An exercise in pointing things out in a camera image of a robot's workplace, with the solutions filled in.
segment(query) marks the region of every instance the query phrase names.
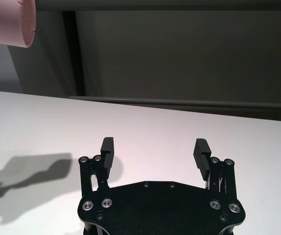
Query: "white table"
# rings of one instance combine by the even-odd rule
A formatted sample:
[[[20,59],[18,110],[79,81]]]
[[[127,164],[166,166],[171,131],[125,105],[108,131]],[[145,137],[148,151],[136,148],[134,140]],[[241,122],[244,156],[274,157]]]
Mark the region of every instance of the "white table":
[[[281,234],[281,121],[0,92],[0,235],[81,235],[77,159],[98,154],[108,136],[111,187],[150,180],[203,188],[192,151],[205,138],[213,156],[235,161],[246,211],[235,235]]]

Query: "hole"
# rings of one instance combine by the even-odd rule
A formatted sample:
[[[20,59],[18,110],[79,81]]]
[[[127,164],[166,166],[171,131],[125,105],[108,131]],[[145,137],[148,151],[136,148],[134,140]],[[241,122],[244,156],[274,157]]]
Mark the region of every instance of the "hole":
[[[91,181],[92,181],[93,191],[96,191],[98,188],[98,181],[95,175],[92,175]]]

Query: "metal rod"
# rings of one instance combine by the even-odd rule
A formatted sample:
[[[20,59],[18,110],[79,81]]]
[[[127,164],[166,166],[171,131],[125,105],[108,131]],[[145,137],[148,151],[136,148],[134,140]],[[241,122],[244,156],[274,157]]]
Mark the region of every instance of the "metal rod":
[[[281,0],[36,0],[37,10],[281,10]]]
[[[139,98],[114,98],[97,96],[70,96],[70,99],[80,99],[95,102],[116,104],[146,104],[146,105],[179,105],[179,106],[202,106],[220,108],[254,108],[254,109],[281,109],[281,103],[258,103],[258,102],[229,102],[210,100],[176,100],[176,99],[139,99]]]

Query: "metal frame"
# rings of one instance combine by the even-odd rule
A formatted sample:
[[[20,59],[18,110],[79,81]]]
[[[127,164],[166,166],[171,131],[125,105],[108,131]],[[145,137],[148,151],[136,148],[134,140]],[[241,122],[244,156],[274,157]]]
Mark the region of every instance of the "metal frame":
[[[85,224],[83,234],[232,235],[245,219],[236,197],[234,162],[211,157],[205,139],[196,140],[193,155],[205,189],[156,181],[109,188],[114,141],[105,138],[100,155],[79,159],[82,199],[77,212]],[[97,177],[96,191],[92,175]]]

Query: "pink cylinder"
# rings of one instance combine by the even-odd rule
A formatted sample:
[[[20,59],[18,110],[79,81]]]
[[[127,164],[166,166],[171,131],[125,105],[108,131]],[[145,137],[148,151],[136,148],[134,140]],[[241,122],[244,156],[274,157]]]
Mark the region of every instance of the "pink cylinder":
[[[0,0],[0,44],[29,47],[35,27],[35,0]]]

